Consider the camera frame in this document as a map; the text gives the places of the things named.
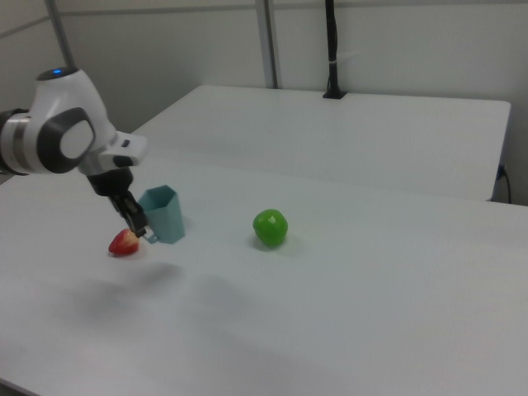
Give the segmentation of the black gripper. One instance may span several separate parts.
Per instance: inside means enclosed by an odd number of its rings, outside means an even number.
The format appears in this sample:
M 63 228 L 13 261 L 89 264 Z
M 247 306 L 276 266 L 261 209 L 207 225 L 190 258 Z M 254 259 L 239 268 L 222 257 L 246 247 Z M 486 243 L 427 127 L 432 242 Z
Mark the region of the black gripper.
M 134 178 L 129 167 L 87 176 L 87 179 L 97 195 L 109 197 L 115 210 L 137 238 L 146 234 L 148 220 L 143 208 L 130 192 Z

